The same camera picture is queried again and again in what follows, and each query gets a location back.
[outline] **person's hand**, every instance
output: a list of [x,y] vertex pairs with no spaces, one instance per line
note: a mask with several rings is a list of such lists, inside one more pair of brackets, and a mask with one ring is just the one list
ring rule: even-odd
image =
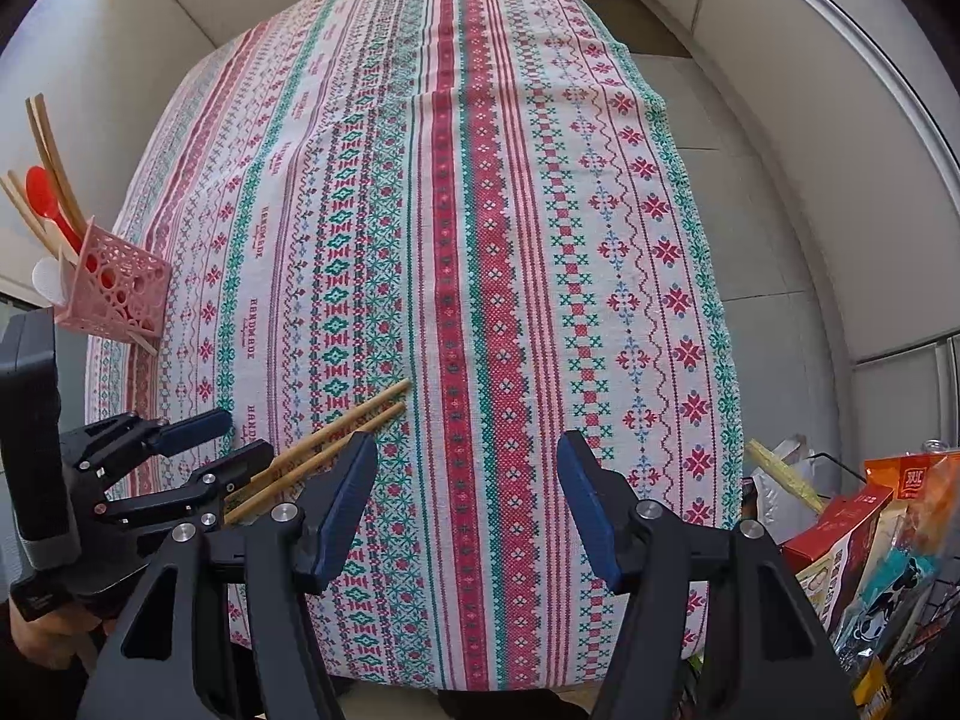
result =
[[44,668],[69,668],[78,647],[83,646],[80,636],[85,637],[100,624],[99,618],[77,603],[67,604],[32,622],[23,619],[13,599],[8,605],[13,643],[24,658]]

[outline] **wall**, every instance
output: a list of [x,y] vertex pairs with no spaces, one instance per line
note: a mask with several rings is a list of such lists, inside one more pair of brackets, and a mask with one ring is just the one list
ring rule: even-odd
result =
[[[212,49],[175,0],[38,0],[0,55],[3,173],[38,162],[24,100],[42,92],[80,205],[109,227],[170,95]],[[42,252],[0,202],[0,292],[36,302]]]
[[960,97],[923,30],[900,0],[648,1],[788,186],[845,453],[955,440],[939,347],[859,365],[960,328]]

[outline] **cardboard box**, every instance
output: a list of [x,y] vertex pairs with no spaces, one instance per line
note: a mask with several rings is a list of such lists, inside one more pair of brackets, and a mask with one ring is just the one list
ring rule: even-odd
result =
[[877,519],[892,498],[890,488],[866,485],[853,498],[832,501],[816,525],[784,543],[784,558],[828,632],[856,595]]

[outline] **red spoon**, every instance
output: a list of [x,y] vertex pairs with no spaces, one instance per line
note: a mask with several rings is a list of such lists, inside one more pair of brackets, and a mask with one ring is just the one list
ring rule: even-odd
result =
[[80,254],[83,241],[80,240],[80,236],[77,235],[59,210],[59,202],[56,201],[56,196],[50,189],[47,172],[38,165],[34,165],[30,170],[27,170],[27,200],[30,200],[30,207],[34,209],[35,214],[54,221],[61,233],[64,233],[69,245]]

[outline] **blue gripper pad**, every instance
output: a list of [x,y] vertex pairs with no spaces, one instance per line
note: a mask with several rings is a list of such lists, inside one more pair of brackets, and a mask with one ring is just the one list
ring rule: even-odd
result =
[[233,417],[228,410],[212,409],[160,428],[150,441],[150,447],[157,454],[170,458],[202,443],[219,439],[227,435],[232,427]]
[[[613,481],[605,479],[605,475],[619,476],[600,467],[580,431],[568,430],[560,437],[557,442],[557,476],[566,504],[573,514],[580,541],[584,543],[590,568],[611,592],[617,592],[623,574],[616,560],[616,530],[604,509],[606,496],[603,493]],[[627,485],[623,477],[619,478]],[[627,485],[627,492],[635,499],[630,485]]]
[[339,487],[320,528],[319,553],[314,574],[321,587],[327,586],[344,570],[357,525],[366,508],[373,478],[376,477],[376,442],[368,433],[354,433],[337,464],[352,463]]

